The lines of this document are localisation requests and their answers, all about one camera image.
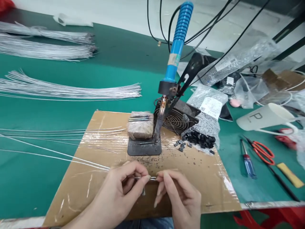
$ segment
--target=red object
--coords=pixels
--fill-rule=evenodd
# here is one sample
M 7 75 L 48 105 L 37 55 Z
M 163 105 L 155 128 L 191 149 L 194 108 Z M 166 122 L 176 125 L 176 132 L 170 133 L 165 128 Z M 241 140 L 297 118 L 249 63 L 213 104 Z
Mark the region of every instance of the red object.
M 276 225 L 287 222 L 293 229 L 304 229 L 305 227 L 305 207 L 295 208 L 271 208 L 258 210 L 269 216 L 268 219 L 259 225 L 252 218 L 249 211 L 241 211 L 241 217 L 233 216 L 238 225 L 250 229 L 272 229 Z
M 290 128 L 282 128 L 279 130 L 280 133 L 289 134 L 292 132 Z M 289 136 L 276 136 L 278 141 L 283 142 L 288 148 L 296 150 L 296 142 L 292 141 Z
M 0 0 L 0 15 L 11 9 L 11 8 L 14 8 L 15 7 L 15 4 L 11 1 L 11 0 Z
M 257 141 L 252 142 L 250 139 L 248 138 L 246 139 L 249 142 L 249 144 L 252 145 L 254 152 L 256 152 L 256 154 L 260 157 L 260 159 L 262 159 L 263 162 L 265 162 L 268 165 L 275 165 L 275 162 L 273 160 L 274 154 L 267 146 L 265 146 L 260 142 Z

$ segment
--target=green workbench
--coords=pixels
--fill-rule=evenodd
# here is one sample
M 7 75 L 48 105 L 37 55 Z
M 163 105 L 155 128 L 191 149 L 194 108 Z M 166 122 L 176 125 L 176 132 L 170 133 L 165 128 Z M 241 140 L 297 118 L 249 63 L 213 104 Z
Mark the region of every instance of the green workbench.
M 141 83 L 142 97 L 121 101 L 40 101 L 0 96 L 0 128 L 25 130 L 85 129 L 95 110 L 131 112 L 153 111 L 153 101 L 159 81 L 164 77 L 168 60 L 166 45 L 158 47 L 149 36 L 123 29 L 95 24 L 88 27 L 62 27 L 51 16 L 14 10 L 0 18 L 1 21 L 18 21 L 27 26 L 41 25 L 50 30 L 92 31 L 99 48 L 94 58 L 77 62 L 51 61 L 0 54 L 0 77 L 20 68 L 30 77 L 74 87 L 106 88 Z M 186 46 L 184 53 L 191 50 Z M 219 57 L 220 53 L 210 52 Z M 183 97 L 187 101 L 192 92 Z M 231 108 L 234 119 L 250 112 Z M 250 150 L 258 176 L 252 180 L 246 176 L 241 156 L 240 136 L 261 141 L 274 153 L 276 163 L 284 162 L 301 180 L 305 172 L 296 160 L 296 152 L 277 142 L 274 136 L 259 132 L 244 133 L 236 122 L 219 121 L 219 154 L 230 176 L 241 203 L 289 201 L 291 198 L 275 180 L 259 158 Z M 77 146 L 40 140 L 24 140 L 52 150 L 74 155 Z M 49 151 L 0 138 L 0 148 L 41 153 L 54 156 Z M 45 216 L 69 162 L 20 153 L 0 151 L 0 219 Z M 296 189 L 286 181 L 296 196 L 305 200 L 305 188 Z

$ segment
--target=red stool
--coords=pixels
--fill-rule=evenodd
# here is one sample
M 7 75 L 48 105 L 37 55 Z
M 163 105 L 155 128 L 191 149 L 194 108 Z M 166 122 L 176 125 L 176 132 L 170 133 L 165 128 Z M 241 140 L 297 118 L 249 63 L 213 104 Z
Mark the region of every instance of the red stool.
M 272 229 L 282 222 L 287 222 L 293 229 L 305 228 L 305 207 L 296 208 L 270 208 L 258 210 L 269 216 L 268 219 L 259 225 L 249 211 L 241 211 L 241 218 L 233 216 L 238 225 L 250 229 Z

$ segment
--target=screwdriver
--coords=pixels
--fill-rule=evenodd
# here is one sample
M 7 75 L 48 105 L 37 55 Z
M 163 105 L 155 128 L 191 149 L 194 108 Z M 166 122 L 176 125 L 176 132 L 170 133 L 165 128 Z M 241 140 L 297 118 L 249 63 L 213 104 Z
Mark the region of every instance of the screwdriver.
M 245 152 L 245 154 L 243 154 L 243 157 L 244 157 L 244 162 L 245 162 L 245 166 L 247 169 L 247 173 L 252 179 L 257 179 L 251 158 L 247 153 L 244 141 L 242 139 L 241 139 L 241 143 L 242 143 L 242 147 L 244 148 L 244 152 Z

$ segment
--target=cooling fan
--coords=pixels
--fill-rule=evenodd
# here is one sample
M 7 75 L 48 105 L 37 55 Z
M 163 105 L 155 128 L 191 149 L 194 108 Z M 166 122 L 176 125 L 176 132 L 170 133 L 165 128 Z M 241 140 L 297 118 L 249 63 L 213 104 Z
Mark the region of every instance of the cooling fan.
M 157 102 L 154 111 L 154 120 L 157 120 L 160 109 L 160 101 Z M 178 100 L 174 108 L 167 115 L 162 126 L 166 129 L 180 135 L 182 132 L 199 123 L 195 118 L 201 111 L 181 100 Z

